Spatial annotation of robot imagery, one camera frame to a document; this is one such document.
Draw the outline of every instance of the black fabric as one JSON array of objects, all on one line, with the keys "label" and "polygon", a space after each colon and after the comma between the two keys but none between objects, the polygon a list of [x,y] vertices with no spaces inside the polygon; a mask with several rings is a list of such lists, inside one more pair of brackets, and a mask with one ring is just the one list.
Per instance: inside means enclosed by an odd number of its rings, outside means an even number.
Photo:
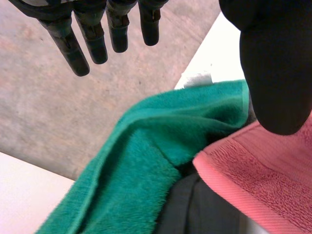
[{"label": "black fabric", "polygon": [[242,31],[240,61],[257,119],[290,135],[312,109],[312,1],[219,0]]},{"label": "black fabric", "polygon": [[154,234],[238,234],[239,215],[193,173],[170,190]]}]

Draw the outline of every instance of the concrete floor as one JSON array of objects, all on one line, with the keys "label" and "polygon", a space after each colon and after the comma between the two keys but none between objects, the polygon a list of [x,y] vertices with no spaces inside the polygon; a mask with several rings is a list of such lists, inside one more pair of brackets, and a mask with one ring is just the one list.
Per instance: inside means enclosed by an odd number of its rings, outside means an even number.
[{"label": "concrete floor", "polygon": [[176,85],[220,10],[217,0],[170,0],[160,41],[144,45],[138,8],[129,14],[129,49],[91,63],[77,77],[35,19],[0,0],[0,152],[70,179],[96,155],[118,118],[139,100]]}]

